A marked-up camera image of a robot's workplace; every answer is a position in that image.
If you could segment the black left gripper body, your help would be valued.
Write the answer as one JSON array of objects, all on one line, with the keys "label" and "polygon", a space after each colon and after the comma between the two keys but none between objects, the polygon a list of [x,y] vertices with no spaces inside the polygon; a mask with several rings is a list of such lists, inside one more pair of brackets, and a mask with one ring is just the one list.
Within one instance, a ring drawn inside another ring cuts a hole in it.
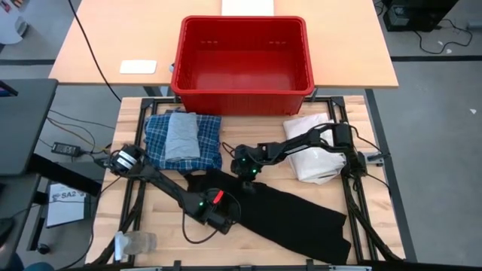
[{"label": "black left gripper body", "polygon": [[201,221],[215,230],[219,224],[233,223],[233,210],[241,204],[227,191],[208,189],[201,193],[203,201],[200,203]]}]

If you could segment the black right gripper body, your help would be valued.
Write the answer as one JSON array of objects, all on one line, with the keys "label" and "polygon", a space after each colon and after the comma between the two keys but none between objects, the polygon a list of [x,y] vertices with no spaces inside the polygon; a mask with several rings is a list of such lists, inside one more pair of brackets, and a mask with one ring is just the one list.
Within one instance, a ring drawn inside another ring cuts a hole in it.
[{"label": "black right gripper body", "polygon": [[234,148],[230,170],[244,181],[254,181],[263,167],[252,152],[256,152],[256,149],[246,145],[238,145]]}]

